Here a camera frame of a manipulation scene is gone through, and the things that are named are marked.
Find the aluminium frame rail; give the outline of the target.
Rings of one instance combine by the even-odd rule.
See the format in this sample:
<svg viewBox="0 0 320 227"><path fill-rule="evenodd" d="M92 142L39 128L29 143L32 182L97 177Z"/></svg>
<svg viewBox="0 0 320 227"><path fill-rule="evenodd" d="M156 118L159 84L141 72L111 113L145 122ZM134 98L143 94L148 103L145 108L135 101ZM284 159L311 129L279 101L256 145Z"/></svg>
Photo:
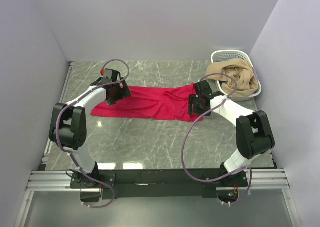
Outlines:
<svg viewBox="0 0 320 227"><path fill-rule="evenodd" d="M29 177L27 192L80 192L72 189L71 178L63 171L32 171ZM283 190L289 189L286 173L283 169L253 169L252 190Z"/></svg>

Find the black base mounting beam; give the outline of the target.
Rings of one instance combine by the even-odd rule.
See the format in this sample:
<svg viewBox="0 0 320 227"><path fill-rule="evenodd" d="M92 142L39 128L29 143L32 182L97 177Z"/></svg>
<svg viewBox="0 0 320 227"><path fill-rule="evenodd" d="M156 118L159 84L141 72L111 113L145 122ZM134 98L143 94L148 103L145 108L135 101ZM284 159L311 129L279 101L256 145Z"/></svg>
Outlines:
<svg viewBox="0 0 320 227"><path fill-rule="evenodd" d="M84 202L116 198L153 198L153 197L202 197L216 198L219 188L233 189L248 186L246 172L242 171L222 180L201 183L191 179L183 169L130 169L99 170L91 177L97 178L105 187L95 183L82 174L73 173L72 190L97 189L98 193L81 193Z"/></svg>

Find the red t-shirt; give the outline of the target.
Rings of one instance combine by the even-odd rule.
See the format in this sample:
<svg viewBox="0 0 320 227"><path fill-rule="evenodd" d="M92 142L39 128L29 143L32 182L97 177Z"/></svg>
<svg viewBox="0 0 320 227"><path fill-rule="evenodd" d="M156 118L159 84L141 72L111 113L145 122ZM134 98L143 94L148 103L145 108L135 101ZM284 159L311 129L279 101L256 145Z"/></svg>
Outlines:
<svg viewBox="0 0 320 227"><path fill-rule="evenodd" d="M138 118L194 122L199 115L188 114L189 95L195 94L194 84L176 88L130 86L130 97L113 105L98 104L91 115L104 118Z"/></svg>

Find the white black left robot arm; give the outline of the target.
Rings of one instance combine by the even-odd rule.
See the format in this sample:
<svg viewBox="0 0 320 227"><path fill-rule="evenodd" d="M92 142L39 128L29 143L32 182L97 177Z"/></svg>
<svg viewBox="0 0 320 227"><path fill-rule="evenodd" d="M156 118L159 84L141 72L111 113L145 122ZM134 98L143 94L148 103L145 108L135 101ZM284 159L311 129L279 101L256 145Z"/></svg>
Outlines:
<svg viewBox="0 0 320 227"><path fill-rule="evenodd" d="M131 96L126 83L126 76L113 69L102 69L101 77L89 88L67 103L57 103L53 107L49 139L56 143L60 150L70 156L75 170L72 178L88 188L101 184L99 167L91 157L87 139L87 117L100 103L111 106Z"/></svg>

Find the tan t-shirt in basket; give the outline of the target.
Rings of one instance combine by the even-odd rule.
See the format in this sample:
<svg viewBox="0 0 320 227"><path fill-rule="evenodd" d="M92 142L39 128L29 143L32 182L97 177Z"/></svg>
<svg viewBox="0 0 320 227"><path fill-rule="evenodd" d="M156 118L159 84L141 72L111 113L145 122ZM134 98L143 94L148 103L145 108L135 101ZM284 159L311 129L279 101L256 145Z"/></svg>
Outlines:
<svg viewBox="0 0 320 227"><path fill-rule="evenodd" d="M214 62L207 68L205 76L216 73L219 75L208 78L222 82L221 88L227 95L237 87L236 92L231 95L233 98L247 98L259 88L252 65L241 58Z"/></svg>

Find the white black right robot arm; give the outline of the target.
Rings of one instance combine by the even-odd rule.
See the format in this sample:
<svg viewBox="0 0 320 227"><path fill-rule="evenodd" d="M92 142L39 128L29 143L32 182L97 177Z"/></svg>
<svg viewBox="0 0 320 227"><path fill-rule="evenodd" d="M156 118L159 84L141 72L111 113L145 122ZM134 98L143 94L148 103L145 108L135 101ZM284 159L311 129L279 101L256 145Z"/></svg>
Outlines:
<svg viewBox="0 0 320 227"><path fill-rule="evenodd" d="M185 173L193 180L201 183L220 181L222 185L230 187L237 181L237 174L249 168L253 160L275 147L275 139L267 114L253 111L232 101L220 91L213 92L206 80L194 84L195 94L188 100L188 113L199 117L192 123L192 127L203 117L212 112L222 116L235 126L236 151L222 164L222 172L214 179L200 179L193 176L186 168L184 148L192 130L190 128L183 140L181 148L181 163Z"/></svg>

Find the white perforated laundry basket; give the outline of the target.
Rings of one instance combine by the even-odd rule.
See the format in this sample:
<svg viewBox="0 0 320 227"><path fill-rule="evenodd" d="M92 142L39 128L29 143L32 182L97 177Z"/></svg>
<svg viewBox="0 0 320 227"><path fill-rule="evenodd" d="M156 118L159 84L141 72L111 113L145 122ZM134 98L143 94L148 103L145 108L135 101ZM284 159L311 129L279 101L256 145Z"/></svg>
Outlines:
<svg viewBox="0 0 320 227"><path fill-rule="evenodd" d="M262 92L262 85L258 74L249 56L240 50L217 50L211 54L211 63L214 70L232 77L236 83L225 76L212 76L216 81L217 88L228 95L234 89L236 92L231 95L235 102L243 102L257 97Z"/></svg>

